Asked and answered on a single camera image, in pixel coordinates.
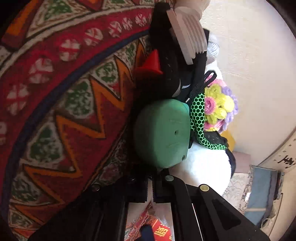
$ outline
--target navy blue stripe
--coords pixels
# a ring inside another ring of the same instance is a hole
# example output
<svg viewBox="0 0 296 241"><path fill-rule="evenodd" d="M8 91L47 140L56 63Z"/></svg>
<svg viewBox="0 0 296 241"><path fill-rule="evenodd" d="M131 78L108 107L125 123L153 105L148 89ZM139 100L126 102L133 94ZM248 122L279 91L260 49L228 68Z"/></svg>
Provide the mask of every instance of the navy blue stripe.
<svg viewBox="0 0 296 241"><path fill-rule="evenodd" d="M123 48L128 43L147 34L148 30L136 33L133 36L121 41L120 43L111 46L101 53L95 55L92 59L88 60L81 67L69 74L68 77L65 78L65 80L61 82L56 88L54 88L35 108L33 113L29 116L26 123L24 124L24 127L12 148L12 152L6 165L1 202L1 214L4 220L8 220L8 204L10 200L12 180L16 175L19 166L19 160L23 156L26 150L27 142L29 141L33 131L36 129L36 126L43 120L45 115L62 96L62 94L89 69L96 66L106 57Z"/></svg>

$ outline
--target chinese character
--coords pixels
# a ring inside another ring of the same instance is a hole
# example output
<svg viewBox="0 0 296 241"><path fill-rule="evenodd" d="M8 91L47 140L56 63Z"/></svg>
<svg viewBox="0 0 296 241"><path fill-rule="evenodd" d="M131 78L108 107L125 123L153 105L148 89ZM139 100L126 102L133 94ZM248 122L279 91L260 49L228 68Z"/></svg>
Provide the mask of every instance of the chinese character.
<svg viewBox="0 0 296 241"><path fill-rule="evenodd" d="M285 156L282 160L280 160L278 163L280 163L280 162L282 162L282 161L285 163L285 165L288 165L287 167L285 167L285 169L287 169L287 168L289 168L289 167L291 167L291 166L293 166L293 165L296 164L296 163L294 163L292 157L288 158L288 155L286 155L286 156Z"/></svg>
<svg viewBox="0 0 296 241"><path fill-rule="evenodd" d="M154 232L154 234L160 236L160 237L164 237L165 234L167 233L168 229L165 229L165 228L161 228L159 226L159 228Z"/></svg>

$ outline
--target green leaf pattern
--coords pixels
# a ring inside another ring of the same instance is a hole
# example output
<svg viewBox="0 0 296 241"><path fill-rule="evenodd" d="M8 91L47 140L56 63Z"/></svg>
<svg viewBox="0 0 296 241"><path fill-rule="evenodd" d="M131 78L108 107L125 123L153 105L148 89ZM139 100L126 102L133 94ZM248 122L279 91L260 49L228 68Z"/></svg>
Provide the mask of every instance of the green leaf pattern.
<svg viewBox="0 0 296 241"><path fill-rule="evenodd" d="M118 80L117 68L115 67L114 61L106 62L103 66L97 68L95 72L96 75L107 84L112 84Z"/></svg>
<svg viewBox="0 0 296 241"><path fill-rule="evenodd" d="M33 222L27 217L23 216L21 213L10 210L9 211L9 225L17 226L21 228L30 228Z"/></svg>
<svg viewBox="0 0 296 241"><path fill-rule="evenodd" d="M44 15L44 20L49 20L53 16L60 15L62 13L71 13L72 9L63 0L51 0L47 12Z"/></svg>
<svg viewBox="0 0 296 241"><path fill-rule="evenodd" d="M76 118L86 118L93 111L94 98L88 80L82 80L68 90L65 101L66 110Z"/></svg>
<svg viewBox="0 0 296 241"><path fill-rule="evenodd" d="M134 41L115 53L127 65L131 72L133 71L136 58L136 46L137 41Z"/></svg>
<svg viewBox="0 0 296 241"><path fill-rule="evenodd" d="M40 190L22 173L18 174L12 183L11 195L19 202L36 202L41 195Z"/></svg>
<svg viewBox="0 0 296 241"><path fill-rule="evenodd" d="M30 143L28 158L37 164L57 164L63 158L62 144L56 134L56 127L48 122L39 130L39 134Z"/></svg>
<svg viewBox="0 0 296 241"><path fill-rule="evenodd" d="M147 38L144 39L144 41L145 41L145 51L146 51L146 54L149 55L152 52L152 46L151 46L150 40L147 37Z"/></svg>
<svg viewBox="0 0 296 241"><path fill-rule="evenodd" d="M19 241L28 241L27 238L25 238L24 236L18 234L17 232L12 231L12 233L15 235L15 237L16 237Z"/></svg>
<svg viewBox="0 0 296 241"><path fill-rule="evenodd" d="M124 0L111 0L111 3L113 3L113 4L124 4L125 1Z"/></svg>

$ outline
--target green hexagon mesh strap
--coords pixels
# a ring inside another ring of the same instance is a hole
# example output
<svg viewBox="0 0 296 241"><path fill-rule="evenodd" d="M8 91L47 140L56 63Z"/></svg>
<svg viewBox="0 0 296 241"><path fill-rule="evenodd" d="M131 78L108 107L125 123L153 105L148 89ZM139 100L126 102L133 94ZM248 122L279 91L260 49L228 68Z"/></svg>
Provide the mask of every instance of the green hexagon mesh strap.
<svg viewBox="0 0 296 241"><path fill-rule="evenodd" d="M227 147L221 144L210 143L204 135L205 123L205 95L197 95L191 105L190 111L191 129L194 130L198 142L204 147L212 150L225 150Z"/></svg>

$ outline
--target brass screw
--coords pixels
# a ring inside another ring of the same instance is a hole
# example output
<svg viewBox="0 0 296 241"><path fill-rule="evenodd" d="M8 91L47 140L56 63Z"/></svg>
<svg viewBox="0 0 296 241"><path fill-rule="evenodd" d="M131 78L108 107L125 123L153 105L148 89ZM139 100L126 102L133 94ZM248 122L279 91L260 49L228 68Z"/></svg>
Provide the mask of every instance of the brass screw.
<svg viewBox="0 0 296 241"><path fill-rule="evenodd" d="M200 186L200 189L201 189L203 192L207 192L207 191L210 190L209 186L208 186L208 185L205 185L205 184L201 185L201 186Z"/></svg>
<svg viewBox="0 0 296 241"><path fill-rule="evenodd" d="M99 184L93 184L93 185L91 186L91 190L92 190L93 192L97 192L98 190L100 190L100 185L99 185Z"/></svg>
<svg viewBox="0 0 296 241"><path fill-rule="evenodd" d="M171 182L171 181L174 180L174 177L171 176L171 175L167 175L167 176L165 176L165 179L166 179L168 182Z"/></svg>

